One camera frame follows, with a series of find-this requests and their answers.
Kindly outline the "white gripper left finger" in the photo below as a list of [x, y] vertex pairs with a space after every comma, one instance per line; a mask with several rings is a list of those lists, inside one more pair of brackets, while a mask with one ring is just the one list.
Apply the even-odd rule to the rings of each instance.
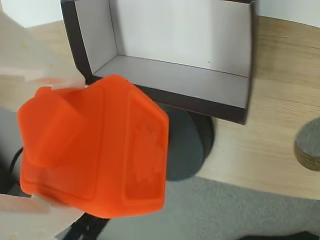
[[2, 240], [54, 240], [82, 215], [83, 211], [52, 198], [0, 195]]

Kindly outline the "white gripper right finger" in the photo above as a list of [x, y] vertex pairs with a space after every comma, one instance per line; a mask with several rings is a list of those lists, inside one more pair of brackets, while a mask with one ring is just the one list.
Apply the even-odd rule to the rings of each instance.
[[83, 88], [85, 77], [23, 26], [0, 12], [0, 74], [54, 89]]

